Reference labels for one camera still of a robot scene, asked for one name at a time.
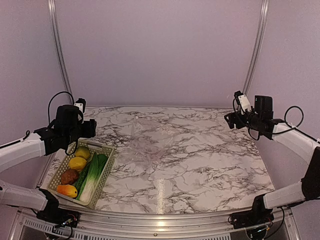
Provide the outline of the green white bok choy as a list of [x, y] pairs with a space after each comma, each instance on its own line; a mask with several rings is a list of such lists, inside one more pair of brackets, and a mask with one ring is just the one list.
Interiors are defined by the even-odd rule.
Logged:
[[107, 160], [108, 157], [105, 154], [97, 154], [96, 152], [93, 154], [87, 176], [76, 198], [77, 200], [84, 203], [90, 201]]

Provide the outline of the yellow lemon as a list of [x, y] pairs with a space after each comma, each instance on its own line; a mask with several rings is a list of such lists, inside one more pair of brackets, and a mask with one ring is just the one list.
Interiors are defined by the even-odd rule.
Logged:
[[82, 157], [73, 157], [68, 163], [68, 166], [70, 169], [76, 170], [78, 172], [81, 172], [86, 165], [87, 165], [87, 160]]

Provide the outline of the beige perforated plastic basket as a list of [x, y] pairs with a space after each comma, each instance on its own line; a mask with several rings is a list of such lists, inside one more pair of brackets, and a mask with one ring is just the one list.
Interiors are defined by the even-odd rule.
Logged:
[[47, 190], [52, 194], [66, 199], [83, 207], [94, 209], [99, 199], [100, 193], [106, 183], [115, 162], [115, 148], [108, 145], [98, 144], [87, 140], [79, 140], [78, 147], [87, 147], [90, 151], [90, 160], [95, 159], [92, 167], [88, 168], [86, 175], [81, 175], [78, 179], [82, 180], [76, 197], [69, 197], [57, 191], [62, 184], [61, 176], [69, 169], [69, 161], [75, 155], [68, 154], [62, 160], [60, 166], [47, 185]]

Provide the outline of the clear zip top bag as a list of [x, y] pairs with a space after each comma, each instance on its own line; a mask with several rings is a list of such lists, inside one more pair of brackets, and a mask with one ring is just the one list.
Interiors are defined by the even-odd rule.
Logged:
[[143, 168], [159, 164], [166, 148], [181, 130], [169, 124], [136, 117], [132, 121], [127, 145], [118, 153], [118, 163]]

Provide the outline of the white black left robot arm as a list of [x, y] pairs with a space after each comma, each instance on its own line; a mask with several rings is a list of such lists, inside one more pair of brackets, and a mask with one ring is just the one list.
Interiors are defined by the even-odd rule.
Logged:
[[[93, 138], [97, 122], [84, 120], [86, 101], [73, 100], [57, 108], [56, 117], [48, 126], [30, 132], [18, 140], [0, 147], [0, 170], [3, 172], [30, 159], [49, 156], [58, 150], [67, 151], [80, 138]], [[46, 189], [29, 189], [0, 182], [0, 203], [35, 210], [38, 219], [58, 223], [68, 215], [59, 207], [59, 201]]]

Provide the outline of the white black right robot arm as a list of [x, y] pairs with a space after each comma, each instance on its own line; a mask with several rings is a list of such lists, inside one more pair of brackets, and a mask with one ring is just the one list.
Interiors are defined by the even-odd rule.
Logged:
[[247, 228], [274, 220], [273, 209], [295, 207], [320, 198], [320, 142], [283, 119], [274, 118], [272, 111], [233, 111], [224, 116], [230, 129], [247, 128], [281, 144], [301, 157], [308, 168], [297, 183], [258, 195], [250, 210], [232, 213], [229, 223], [234, 229]]

